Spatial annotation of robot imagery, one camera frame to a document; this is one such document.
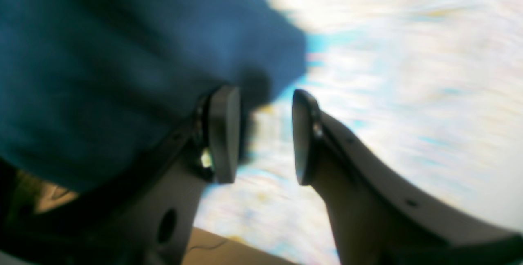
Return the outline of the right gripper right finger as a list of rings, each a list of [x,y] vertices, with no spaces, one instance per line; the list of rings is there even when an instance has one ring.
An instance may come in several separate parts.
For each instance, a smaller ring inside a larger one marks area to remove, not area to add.
[[[325,203],[342,265],[514,265],[522,234],[479,220],[415,187],[348,127],[293,92],[300,185]]]

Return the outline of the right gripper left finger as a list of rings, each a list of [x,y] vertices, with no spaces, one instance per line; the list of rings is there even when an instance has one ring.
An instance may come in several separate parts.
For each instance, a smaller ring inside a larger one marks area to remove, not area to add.
[[[221,86],[124,173],[20,217],[8,213],[16,171],[1,163],[1,251],[24,265],[179,265],[202,192],[234,182],[240,134],[240,89]]]

